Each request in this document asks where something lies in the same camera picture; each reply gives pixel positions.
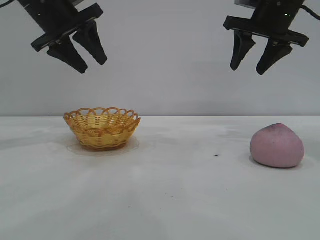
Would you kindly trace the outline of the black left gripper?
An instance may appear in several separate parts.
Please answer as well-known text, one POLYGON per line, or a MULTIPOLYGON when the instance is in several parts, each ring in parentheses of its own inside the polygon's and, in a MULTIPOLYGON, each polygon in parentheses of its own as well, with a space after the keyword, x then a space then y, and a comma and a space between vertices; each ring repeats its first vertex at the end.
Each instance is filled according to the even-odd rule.
POLYGON ((56 58, 81 74, 88 65, 79 55, 69 37, 80 44, 100 65, 107 62, 107 55, 100 41, 97 23, 103 10, 94 3, 78 11, 72 0, 20 0, 19 4, 44 31, 44 35, 31 43, 36 52, 50 46, 47 54, 56 58))

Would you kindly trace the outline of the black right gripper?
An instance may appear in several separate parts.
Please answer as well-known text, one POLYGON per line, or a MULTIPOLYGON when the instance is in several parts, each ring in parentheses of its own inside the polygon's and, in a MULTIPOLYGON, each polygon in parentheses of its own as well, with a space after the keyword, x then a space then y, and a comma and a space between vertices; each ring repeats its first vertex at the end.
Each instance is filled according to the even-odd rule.
POLYGON ((223 26, 234 30, 234 45, 230 67, 236 71, 247 53, 256 44, 253 35, 269 38, 256 71, 262 76, 276 62, 289 55, 290 44, 304 47, 309 38, 292 30, 303 0, 236 0, 236 5, 254 9, 251 18, 227 16, 223 26))

